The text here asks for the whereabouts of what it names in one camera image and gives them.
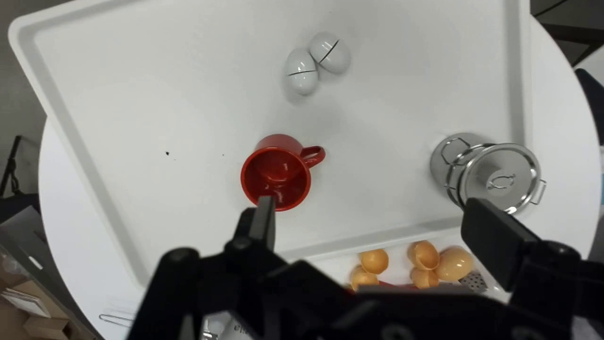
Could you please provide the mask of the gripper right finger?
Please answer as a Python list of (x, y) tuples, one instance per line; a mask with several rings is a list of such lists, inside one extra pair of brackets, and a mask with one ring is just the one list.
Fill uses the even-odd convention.
[(462, 240), (505, 292), (496, 334), (509, 340), (572, 340), (575, 318), (604, 336), (604, 264), (540, 239), (486, 199), (466, 204)]

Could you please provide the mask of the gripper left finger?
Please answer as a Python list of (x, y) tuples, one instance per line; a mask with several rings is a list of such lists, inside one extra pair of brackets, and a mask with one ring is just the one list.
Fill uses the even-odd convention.
[(204, 318), (224, 311), (253, 340), (352, 340), (341, 323), (350, 293), (306, 261), (283, 260), (275, 236), (276, 203), (262, 196), (220, 254), (164, 254), (128, 340), (200, 340)]

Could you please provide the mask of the red plastic cup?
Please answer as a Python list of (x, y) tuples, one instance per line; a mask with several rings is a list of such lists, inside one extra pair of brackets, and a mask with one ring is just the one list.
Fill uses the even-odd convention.
[(287, 134), (272, 134), (256, 144), (240, 170), (240, 185), (252, 204), (274, 198), (276, 211), (299, 206), (311, 188), (310, 169), (326, 157), (322, 146), (304, 147)]

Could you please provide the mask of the small metal grater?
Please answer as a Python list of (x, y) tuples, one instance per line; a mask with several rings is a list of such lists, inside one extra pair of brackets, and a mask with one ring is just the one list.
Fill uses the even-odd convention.
[(459, 283), (477, 294), (483, 294), (488, 289), (485, 278), (478, 270), (470, 271), (470, 273), (459, 279)]

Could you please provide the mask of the yellow egg shell half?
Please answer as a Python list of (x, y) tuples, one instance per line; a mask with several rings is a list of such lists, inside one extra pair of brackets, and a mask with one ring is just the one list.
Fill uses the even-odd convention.
[(368, 250), (360, 253), (360, 265), (364, 271), (380, 275), (390, 264), (390, 257), (383, 249)]
[(418, 289), (436, 288), (439, 279), (433, 270), (414, 268), (410, 272), (410, 280)]
[(450, 247), (440, 253), (439, 265), (434, 272), (441, 281), (455, 282), (467, 276), (474, 267), (474, 258), (468, 251)]
[(357, 291), (360, 287), (379, 285), (379, 279), (376, 274), (366, 271), (362, 265), (357, 265), (349, 275), (349, 283), (350, 288)]
[(427, 241), (412, 243), (406, 251), (408, 260), (414, 268), (431, 271), (440, 264), (440, 254), (434, 245)]

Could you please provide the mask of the steel pot lid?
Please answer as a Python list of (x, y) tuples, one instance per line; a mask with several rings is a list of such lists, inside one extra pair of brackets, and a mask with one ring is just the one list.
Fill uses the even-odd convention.
[(456, 185), (462, 209), (471, 198), (481, 198), (508, 214), (538, 205), (545, 188), (537, 157), (519, 144), (492, 144), (481, 149), (463, 166)]

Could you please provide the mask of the small steel pot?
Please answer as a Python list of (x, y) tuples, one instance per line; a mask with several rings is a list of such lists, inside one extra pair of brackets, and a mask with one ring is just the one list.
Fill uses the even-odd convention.
[(459, 206), (456, 185), (463, 166), (481, 149), (496, 144), (488, 138), (473, 133), (453, 134), (442, 140), (430, 158), (430, 172), (436, 185), (444, 190), (449, 200)]

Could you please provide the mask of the stack of cardboard boxes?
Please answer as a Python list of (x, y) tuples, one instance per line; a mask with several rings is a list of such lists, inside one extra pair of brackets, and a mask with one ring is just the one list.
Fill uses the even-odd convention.
[(73, 340), (77, 335), (68, 315), (34, 280), (1, 288), (0, 301), (26, 313), (23, 328), (31, 338)]

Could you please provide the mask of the white plastic tray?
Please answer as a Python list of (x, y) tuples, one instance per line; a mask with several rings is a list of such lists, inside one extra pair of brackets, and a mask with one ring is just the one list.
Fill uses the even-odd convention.
[[(73, 0), (18, 17), (11, 49), (133, 282), (165, 252), (220, 252), (250, 206), (240, 170), (282, 133), (320, 145), (275, 251), (320, 260), (447, 234), (432, 151), (455, 133), (531, 145), (530, 0)], [(331, 32), (352, 61), (285, 61)]]

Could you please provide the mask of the black stand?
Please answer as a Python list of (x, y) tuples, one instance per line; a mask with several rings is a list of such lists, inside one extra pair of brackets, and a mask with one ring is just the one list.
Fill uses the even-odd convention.
[(39, 194), (22, 192), (17, 178), (16, 157), (21, 140), (22, 136), (15, 136), (6, 167), (0, 178), (0, 225), (28, 207), (41, 213)]

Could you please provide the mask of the white toy egg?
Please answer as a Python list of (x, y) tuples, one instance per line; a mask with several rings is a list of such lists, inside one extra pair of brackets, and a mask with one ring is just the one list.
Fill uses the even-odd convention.
[(285, 61), (285, 79), (294, 93), (312, 94), (319, 84), (319, 72), (310, 53), (304, 48), (295, 48)]
[(352, 61), (348, 45), (331, 32), (318, 32), (311, 38), (309, 53), (317, 64), (335, 75), (345, 73)]

